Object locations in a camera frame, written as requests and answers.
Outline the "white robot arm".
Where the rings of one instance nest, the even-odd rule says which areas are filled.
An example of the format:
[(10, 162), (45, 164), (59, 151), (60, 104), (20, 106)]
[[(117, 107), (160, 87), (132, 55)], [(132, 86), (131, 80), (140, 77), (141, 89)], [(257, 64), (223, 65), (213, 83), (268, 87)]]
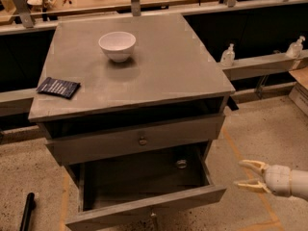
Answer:
[(262, 179), (235, 181), (239, 189), (253, 193), (271, 193), (282, 197), (297, 197), (308, 201), (308, 171), (286, 166), (269, 165), (261, 161), (241, 160), (241, 167), (249, 168)]

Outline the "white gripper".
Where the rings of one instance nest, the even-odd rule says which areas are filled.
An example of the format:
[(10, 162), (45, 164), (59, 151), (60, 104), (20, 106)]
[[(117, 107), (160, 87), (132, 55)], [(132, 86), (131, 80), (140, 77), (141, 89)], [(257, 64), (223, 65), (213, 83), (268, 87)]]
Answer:
[(268, 164), (261, 161), (241, 160), (241, 167), (249, 168), (256, 174), (262, 176), (264, 182), (258, 179), (235, 181), (234, 185), (239, 189), (253, 193), (273, 193), (278, 196), (289, 197), (291, 195), (291, 169), (289, 167)]

